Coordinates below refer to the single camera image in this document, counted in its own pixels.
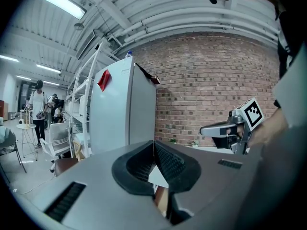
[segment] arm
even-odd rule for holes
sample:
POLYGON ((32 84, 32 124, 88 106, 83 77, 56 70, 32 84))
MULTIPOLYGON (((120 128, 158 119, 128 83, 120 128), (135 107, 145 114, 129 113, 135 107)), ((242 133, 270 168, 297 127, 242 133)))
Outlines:
POLYGON ((33 95, 31 94, 30 100, 29 100, 29 108, 33 108, 33 95))
POLYGON ((48 101, 47 101, 47 97, 44 96, 44 112, 46 112, 47 108, 48 108, 48 101))
POLYGON ((53 107, 53 99, 50 98, 47 104, 48 104, 48 107, 53 107))

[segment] white refrigerator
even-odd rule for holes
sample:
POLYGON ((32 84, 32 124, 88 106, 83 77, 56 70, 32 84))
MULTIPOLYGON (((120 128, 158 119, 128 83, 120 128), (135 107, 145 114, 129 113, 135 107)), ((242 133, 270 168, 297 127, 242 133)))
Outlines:
POLYGON ((154 139, 156 86, 128 57, 99 71, 90 104, 92 153, 154 139), (102 91, 103 73, 110 77, 102 91))

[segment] black pants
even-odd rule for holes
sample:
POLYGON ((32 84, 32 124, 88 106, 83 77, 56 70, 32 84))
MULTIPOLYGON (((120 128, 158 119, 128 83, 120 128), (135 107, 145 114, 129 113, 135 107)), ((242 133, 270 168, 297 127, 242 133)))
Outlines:
POLYGON ((57 124, 58 123, 58 121, 59 120, 61 120, 61 122, 63 121, 63 117, 61 116, 61 117, 55 117, 54 118, 54 122, 57 124))
POLYGON ((39 139, 44 139, 45 140, 45 129, 44 129, 44 119, 41 120, 33 120, 33 124, 36 125, 35 127, 35 132, 36 132, 36 137, 38 140, 38 143, 40 144, 39 139))

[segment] red magnet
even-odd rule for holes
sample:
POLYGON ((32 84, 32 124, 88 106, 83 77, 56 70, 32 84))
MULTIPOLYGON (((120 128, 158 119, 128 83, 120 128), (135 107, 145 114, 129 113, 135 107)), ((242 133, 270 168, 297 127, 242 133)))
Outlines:
POLYGON ((106 88, 106 84, 110 78, 111 74, 109 70, 105 70, 105 72, 102 74, 100 80, 98 81, 98 86, 100 87, 101 91, 103 92, 106 88))

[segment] white shirt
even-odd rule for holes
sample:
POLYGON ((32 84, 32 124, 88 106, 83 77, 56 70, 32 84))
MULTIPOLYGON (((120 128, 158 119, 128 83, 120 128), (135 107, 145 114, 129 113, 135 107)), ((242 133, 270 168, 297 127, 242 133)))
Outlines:
POLYGON ((61 111, 57 108, 55 111, 54 111, 54 117, 59 117, 58 114, 60 114, 61 111))
POLYGON ((51 113, 52 102, 53 102, 53 97, 50 96, 50 97, 48 98, 48 108, 47 108, 47 110, 46 110, 47 113, 51 113))
POLYGON ((45 119, 45 116, 42 117, 41 119, 38 119, 36 117, 36 114, 40 113, 41 110, 44 109, 45 104, 47 104, 47 97, 46 95, 44 96, 44 93, 41 92, 40 94, 37 93, 37 91, 34 92, 34 96, 33 93, 31 94, 30 100, 29 100, 29 104, 32 105, 33 107, 33 120, 43 120, 45 119))

